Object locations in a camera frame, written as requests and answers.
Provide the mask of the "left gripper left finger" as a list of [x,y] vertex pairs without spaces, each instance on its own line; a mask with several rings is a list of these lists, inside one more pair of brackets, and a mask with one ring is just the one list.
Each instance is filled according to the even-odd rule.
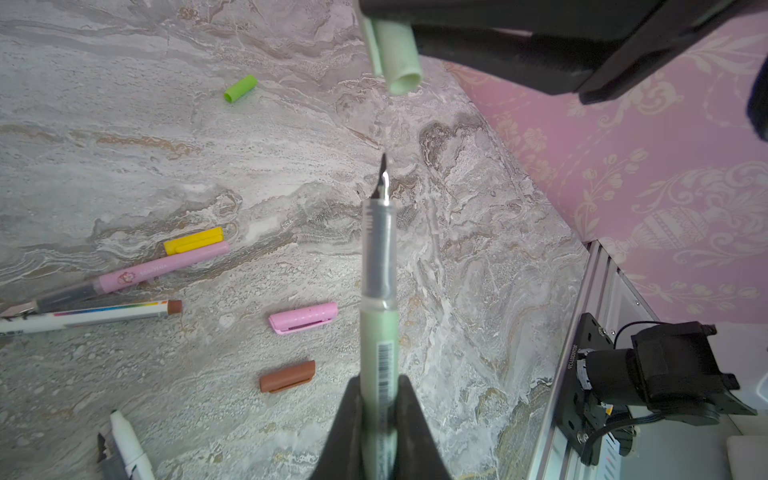
[[361,433],[363,400],[360,378],[347,383],[329,435],[311,480],[358,480],[363,478]]

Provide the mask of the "pale green fountain pen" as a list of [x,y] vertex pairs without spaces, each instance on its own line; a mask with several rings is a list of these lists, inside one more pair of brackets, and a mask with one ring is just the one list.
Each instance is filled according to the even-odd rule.
[[377,183],[362,203],[360,388],[361,453],[366,479],[390,479],[397,453],[398,377],[396,207],[390,198],[386,156]]

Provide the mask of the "bright green pen cap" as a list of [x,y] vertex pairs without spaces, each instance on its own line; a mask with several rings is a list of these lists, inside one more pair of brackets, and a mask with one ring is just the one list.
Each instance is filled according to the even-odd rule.
[[225,90],[224,99],[232,104],[252,91],[257,85],[258,80],[253,75],[247,75]]

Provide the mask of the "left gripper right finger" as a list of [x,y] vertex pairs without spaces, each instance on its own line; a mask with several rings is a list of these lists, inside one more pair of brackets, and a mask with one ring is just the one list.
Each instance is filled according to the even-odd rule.
[[413,385],[406,375],[400,375],[398,378],[395,424],[397,428],[395,479],[451,479]]

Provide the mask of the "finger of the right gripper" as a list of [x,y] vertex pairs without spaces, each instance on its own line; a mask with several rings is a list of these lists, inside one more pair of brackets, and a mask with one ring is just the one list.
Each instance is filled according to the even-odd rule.
[[584,104],[614,100],[731,19],[764,1],[518,0],[360,4],[402,21],[420,54]]

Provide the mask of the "pale green pen cap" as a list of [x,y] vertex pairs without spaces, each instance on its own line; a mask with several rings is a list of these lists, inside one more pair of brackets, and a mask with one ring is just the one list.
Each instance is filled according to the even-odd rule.
[[402,96],[416,90],[423,79],[412,26],[406,22],[372,19],[354,2],[373,74],[382,77],[391,94]]

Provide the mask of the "white pen green tip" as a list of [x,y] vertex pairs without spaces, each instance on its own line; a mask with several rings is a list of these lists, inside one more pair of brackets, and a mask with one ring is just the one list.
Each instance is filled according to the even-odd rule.
[[131,423],[119,410],[111,412],[110,422],[112,436],[128,478],[132,480],[155,480],[152,464]]

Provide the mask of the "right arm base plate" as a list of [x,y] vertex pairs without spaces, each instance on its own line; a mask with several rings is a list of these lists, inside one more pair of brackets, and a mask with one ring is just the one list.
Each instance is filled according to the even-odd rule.
[[594,351],[612,350],[613,345],[594,316],[585,312],[579,318],[574,340],[566,348],[566,370],[555,405],[554,423],[579,457],[592,433],[606,423],[630,417],[626,405],[600,400],[587,377],[586,356]]

